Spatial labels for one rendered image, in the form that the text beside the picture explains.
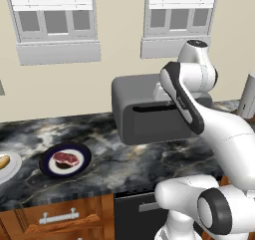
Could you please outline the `raw red steak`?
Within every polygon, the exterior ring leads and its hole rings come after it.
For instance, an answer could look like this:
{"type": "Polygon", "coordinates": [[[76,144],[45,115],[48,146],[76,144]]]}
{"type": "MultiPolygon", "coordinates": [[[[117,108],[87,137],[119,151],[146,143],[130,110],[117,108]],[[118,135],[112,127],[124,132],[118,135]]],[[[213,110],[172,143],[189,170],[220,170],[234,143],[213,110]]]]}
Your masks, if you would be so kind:
{"type": "Polygon", "coordinates": [[[80,162],[74,154],[65,152],[56,152],[53,155],[53,158],[56,161],[56,163],[63,168],[73,167],[80,162]]]}

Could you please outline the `hotdog bun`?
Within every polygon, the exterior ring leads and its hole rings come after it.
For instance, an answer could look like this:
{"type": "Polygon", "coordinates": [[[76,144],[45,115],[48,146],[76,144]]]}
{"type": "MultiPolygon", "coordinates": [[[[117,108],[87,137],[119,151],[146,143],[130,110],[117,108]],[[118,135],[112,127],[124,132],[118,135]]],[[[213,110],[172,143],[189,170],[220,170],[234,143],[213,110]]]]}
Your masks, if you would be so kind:
{"type": "Polygon", "coordinates": [[[9,155],[3,155],[0,157],[0,169],[3,169],[8,165],[10,162],[10,156],[9,155]]]}

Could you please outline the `grey toaster oven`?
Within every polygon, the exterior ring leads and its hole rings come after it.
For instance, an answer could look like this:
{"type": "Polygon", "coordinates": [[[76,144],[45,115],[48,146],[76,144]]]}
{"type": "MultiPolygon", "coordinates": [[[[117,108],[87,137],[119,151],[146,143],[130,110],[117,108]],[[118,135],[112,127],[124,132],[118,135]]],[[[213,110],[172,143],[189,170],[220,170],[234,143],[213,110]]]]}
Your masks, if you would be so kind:
{"type": "Polygon", "coordinates": [[[152,93],[158,81],[159,74],[123,76],[112,81],[112,110],[118,130],[127,106],[156,102],[152,93]]]}

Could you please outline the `black dishwasher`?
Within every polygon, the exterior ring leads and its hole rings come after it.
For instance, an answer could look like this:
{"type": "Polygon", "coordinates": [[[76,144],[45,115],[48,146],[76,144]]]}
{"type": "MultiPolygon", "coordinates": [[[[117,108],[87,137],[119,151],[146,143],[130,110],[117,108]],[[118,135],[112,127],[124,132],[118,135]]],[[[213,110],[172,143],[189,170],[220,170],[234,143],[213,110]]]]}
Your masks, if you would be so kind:
{"type": "Polygon", "coordinates": [[[165,223],[167,210],[139,212],[144,203],[155,202],[152,191],[127,191],[115,195],[116,240],[154,240],[155,233],[165,223]]]}

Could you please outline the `white plate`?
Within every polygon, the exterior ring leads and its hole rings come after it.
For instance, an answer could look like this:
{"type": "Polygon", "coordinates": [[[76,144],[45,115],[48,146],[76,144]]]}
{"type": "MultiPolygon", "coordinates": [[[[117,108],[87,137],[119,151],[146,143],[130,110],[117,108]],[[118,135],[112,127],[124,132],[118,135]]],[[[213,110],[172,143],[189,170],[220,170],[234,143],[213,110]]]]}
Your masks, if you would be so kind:
{"type": "Polygon", "coordinates": [[[16,152],[2,151],[0,152],[0,157],[3,155],[10,156],[10,162],[6,167],[0,169],[0,184],[10,180],[21,168],[22,158],[16,152]]]}

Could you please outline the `wooden drawer front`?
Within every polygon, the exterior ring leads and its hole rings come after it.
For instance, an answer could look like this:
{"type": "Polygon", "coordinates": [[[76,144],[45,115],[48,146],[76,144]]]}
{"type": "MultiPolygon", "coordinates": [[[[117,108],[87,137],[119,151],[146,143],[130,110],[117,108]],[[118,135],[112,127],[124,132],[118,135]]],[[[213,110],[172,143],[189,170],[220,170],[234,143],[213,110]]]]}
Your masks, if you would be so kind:
{"type": "Polygon", "coordinates": [[[0,240],[115,240],[114,196],[88,197],[0,212],[0,240]],[[41,225],[43,213],[56,216],[75,207],[80,217],[41,225]]]}

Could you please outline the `pale grey cylindrical container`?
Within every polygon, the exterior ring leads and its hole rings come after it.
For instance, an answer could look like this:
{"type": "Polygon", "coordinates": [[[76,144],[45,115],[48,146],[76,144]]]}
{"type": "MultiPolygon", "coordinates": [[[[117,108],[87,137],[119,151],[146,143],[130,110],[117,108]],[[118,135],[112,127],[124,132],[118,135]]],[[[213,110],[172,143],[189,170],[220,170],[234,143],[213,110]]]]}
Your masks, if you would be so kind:
{"type": "Polygon", "coordinates": [[[252,119],[255,115],[255,73],[247,77],[237,114],[244,119],[252,119]]]}

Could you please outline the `white window with blinds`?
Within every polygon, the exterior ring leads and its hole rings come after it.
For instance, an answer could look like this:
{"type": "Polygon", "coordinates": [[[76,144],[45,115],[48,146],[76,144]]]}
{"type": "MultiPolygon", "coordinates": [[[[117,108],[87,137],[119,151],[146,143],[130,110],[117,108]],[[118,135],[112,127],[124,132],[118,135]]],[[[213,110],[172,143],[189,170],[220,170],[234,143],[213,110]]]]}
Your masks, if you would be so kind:
{"type": "Polygon", "coordinates": [[[23,66],[98,62],[96,0],[7,0],[23,66]]]}
{"type": "Polygon", "coordinates": [[[142,59],[174,58],[188,40],[210,44],[216,0],[144,0],[142,59]]]}

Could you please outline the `dark blue plate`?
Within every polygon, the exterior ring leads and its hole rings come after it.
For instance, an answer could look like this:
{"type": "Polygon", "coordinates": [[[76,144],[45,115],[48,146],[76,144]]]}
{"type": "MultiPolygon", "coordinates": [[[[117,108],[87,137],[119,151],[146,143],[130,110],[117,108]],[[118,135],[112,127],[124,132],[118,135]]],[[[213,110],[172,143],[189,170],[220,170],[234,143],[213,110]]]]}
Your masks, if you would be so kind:
{"type": "Polygon", "coordinates": [[[71,177],[85,170],[92,160],[91,151],[81,143],[66,141],[48,148],[40,155],[39,167],[41,171],[50,177],[71,177]],[[56,152],[74,154],[80,161],[73,167],[61,167],[53,158],[56,152]]]}

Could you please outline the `dark grey toaster oven door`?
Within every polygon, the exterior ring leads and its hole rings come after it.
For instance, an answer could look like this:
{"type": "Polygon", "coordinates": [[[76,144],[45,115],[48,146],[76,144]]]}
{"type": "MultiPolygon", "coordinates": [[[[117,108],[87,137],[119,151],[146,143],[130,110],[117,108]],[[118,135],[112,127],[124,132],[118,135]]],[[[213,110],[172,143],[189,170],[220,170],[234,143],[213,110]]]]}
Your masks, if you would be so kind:
{"type": "Polygon", "coordinates": [[[147,144],[169,140],[186,139],[192,132],[176,108],[171,111],[137,113],[133,107],[174,105],[152,102],[129,105],[124,109],[119,128],[122,142],[127,145],[147,144]]]}

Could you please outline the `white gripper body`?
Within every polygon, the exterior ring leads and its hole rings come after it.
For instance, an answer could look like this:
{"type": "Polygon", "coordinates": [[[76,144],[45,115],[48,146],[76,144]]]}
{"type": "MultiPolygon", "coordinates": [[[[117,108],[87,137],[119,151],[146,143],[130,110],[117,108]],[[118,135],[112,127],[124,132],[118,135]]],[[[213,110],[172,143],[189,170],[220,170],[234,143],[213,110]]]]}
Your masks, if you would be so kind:
{"type": "Polygon", "coordinates": [[[168,95],[168,93],[163,89],[160,82],[157,82],[155,85],[155,88],[152,93],[153,98],[158,102],[166,102],[170,101],[171,97],[168,95]]]}

